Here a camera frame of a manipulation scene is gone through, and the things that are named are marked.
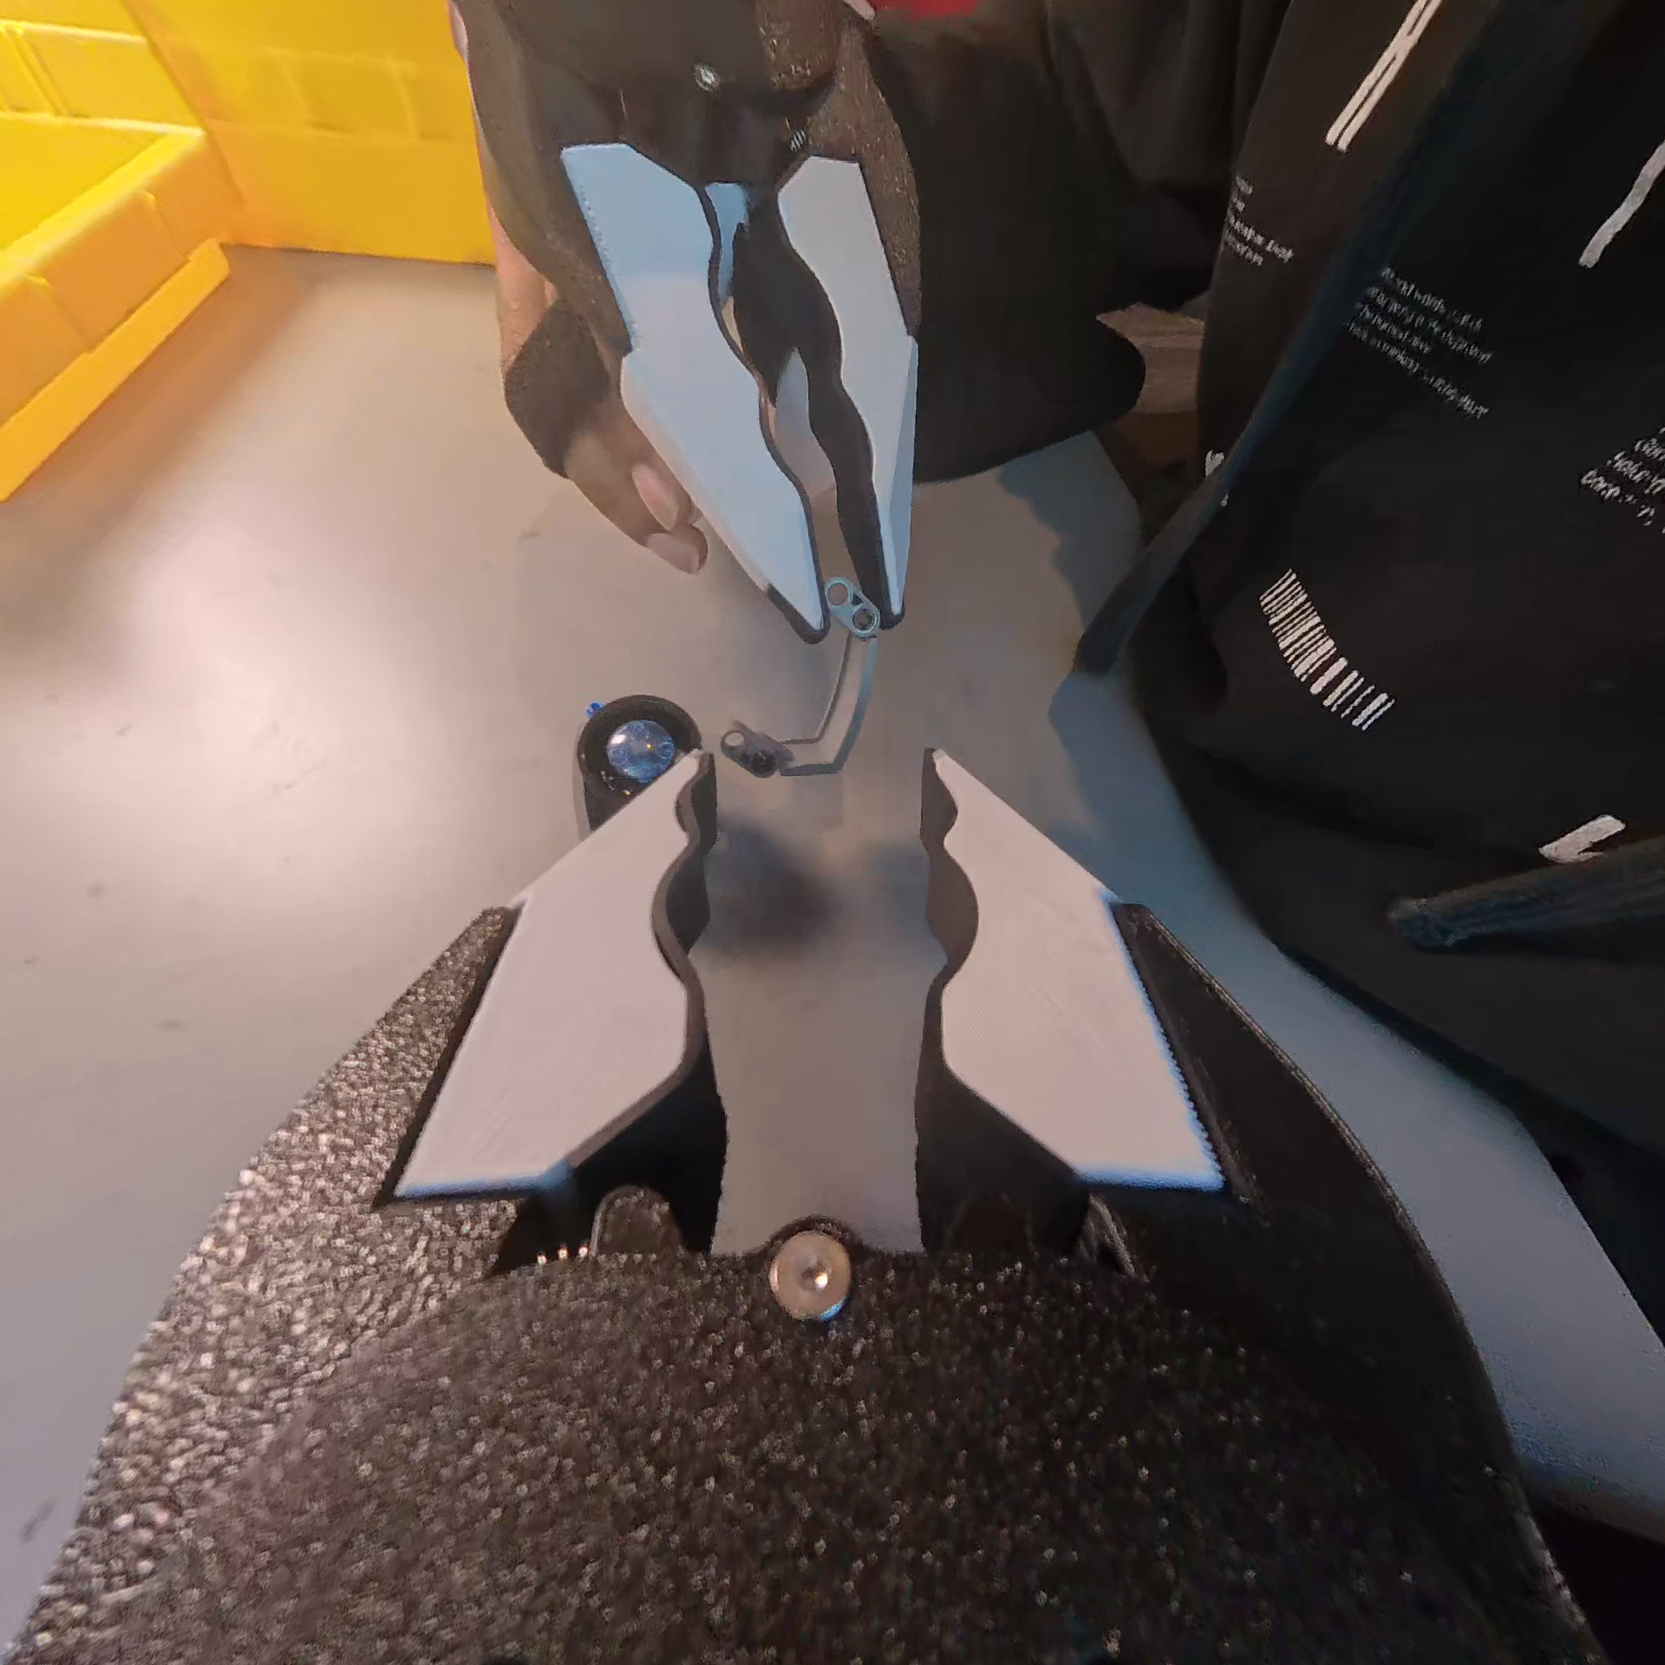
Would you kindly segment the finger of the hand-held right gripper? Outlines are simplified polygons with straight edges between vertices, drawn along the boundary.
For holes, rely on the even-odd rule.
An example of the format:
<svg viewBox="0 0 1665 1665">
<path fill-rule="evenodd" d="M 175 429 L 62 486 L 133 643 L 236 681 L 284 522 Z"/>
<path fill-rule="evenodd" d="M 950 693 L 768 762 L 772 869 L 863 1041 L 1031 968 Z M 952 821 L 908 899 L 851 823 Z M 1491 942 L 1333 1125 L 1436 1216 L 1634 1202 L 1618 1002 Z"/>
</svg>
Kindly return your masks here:
<svg viewBox="0 0 1665 1665">
<path fill-rule="evenodd" d="M 821 643 L 829 613 L 805 492 L 722 322 L 748 189 L 688 183 L 627 144 L 567 148 L 561 165 L 629 330 L 627 413 L 760 592 Z"/>
<path fill-rule="evenodd" d="M 764 217 L 764 298 L 783 324 L 774 441 L 809 502 L 837 502 L 879 629 L 904 615 L 920 352 L 857 161 L 809 157 Z"/>
</svg>

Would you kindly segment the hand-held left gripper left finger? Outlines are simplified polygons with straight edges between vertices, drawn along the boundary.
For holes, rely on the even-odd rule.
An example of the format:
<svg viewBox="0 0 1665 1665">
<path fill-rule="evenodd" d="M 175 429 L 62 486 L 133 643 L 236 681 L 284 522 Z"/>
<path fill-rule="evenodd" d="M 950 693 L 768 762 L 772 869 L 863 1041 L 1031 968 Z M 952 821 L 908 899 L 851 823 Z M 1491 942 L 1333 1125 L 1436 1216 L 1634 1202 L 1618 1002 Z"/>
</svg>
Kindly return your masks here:
<svg viewBox="0 0 1665 1665">
<path fill-rule="evenodd" d="M 726 1162 L 692 948 L 710 923 L 716 772 L 702 750 L 512 907 L 389 1170 L 391 1204 L 524 1202 L 522 1242 L 577 1252 L 641 1188 L 714 1246 Z"/>
</svg>

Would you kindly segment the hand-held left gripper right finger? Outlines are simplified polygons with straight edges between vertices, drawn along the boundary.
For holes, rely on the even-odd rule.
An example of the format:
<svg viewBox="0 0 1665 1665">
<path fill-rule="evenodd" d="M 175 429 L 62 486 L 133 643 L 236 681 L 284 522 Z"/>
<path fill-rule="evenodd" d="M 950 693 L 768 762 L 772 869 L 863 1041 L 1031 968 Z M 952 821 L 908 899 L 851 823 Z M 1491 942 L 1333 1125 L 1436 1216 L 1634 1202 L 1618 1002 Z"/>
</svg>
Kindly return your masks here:
<svg viewBox="0 0 1665 1665">
<path fill-rule="evenodd" d="M 1067 1252 L 1095 1194 L 1222 1196 L 1118 897 L 944 750 L 922 762 L 922 845 L 946 958 L 916 1093 L 926 1248 L 986 1202 Z"/>
</svg>

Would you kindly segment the black toy lens assembly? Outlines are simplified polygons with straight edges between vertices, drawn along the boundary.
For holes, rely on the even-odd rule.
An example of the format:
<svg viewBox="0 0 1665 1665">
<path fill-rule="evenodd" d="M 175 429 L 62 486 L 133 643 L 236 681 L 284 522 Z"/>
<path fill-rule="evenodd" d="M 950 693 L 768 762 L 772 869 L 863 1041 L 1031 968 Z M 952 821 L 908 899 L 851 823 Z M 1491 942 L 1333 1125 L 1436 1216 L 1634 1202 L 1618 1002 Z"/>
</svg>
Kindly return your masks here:
<svg viewBox="0 0 1665 1665">
<path fill-rule="evenodd" d="M 674 764 L 702 750 L 694 718 L 678 705 L 631 695 L 591 703 L 575 738 L 575 821 L 581 837 L 665 778 Z"/>
</svg>

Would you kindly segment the grey curved toy panel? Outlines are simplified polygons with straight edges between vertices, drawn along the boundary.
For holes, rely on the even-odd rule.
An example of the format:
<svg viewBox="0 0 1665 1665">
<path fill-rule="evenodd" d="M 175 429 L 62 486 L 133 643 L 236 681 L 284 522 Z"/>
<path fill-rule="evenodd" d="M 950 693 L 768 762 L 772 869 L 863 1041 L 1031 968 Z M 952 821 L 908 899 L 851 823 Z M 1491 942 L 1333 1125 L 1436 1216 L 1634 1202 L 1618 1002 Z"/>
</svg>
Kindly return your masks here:
<svg viewBox="0 0 1665 1665">
<path fill-rule="evenodd" d="M 722 756 L 752 778 L 833 778 L 857 746 L 881 655 L 881 611 L 845 578 L 825 584 L 825 603 L 845 637 L 821 726 L 809 738 L 783 742 L 736 722 L 722 736 Z"/>
</svg>

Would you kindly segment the person's right hand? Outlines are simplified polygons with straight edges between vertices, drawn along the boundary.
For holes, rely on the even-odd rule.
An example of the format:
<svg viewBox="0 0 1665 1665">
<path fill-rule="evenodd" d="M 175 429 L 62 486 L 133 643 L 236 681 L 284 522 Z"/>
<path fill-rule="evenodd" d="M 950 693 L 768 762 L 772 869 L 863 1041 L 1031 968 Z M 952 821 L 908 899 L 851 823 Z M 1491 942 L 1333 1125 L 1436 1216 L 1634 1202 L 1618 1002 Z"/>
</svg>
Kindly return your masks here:
<svg viewBox="0 0 1665 1665">
<path fill-rule="evenodd" d="M 704 570 L 710 548 L 696 524 L 694 502 L 617 393 L 597 403 L 575 429 L 561 469 L 631 542 L 678 574 Z"/>
</svg>

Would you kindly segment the person's black hoodie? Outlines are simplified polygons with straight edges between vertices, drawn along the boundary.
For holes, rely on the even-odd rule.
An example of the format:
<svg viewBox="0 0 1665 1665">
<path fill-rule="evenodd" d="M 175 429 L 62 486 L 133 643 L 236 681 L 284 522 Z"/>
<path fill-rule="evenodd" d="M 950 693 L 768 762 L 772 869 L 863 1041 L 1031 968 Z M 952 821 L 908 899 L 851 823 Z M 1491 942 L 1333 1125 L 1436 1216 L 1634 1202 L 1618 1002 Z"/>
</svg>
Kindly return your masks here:
<svg viewBox="0 0 1665 1665">
<path fill-rule="evenodd" d="M 1392 913 L 1662 839 L 1664 7 L 1293 5 L 1235 159 L 1200 494 L 1132 641 L 1263 932 L 1662 1151 L 1662 917 Z"/>
</svg>

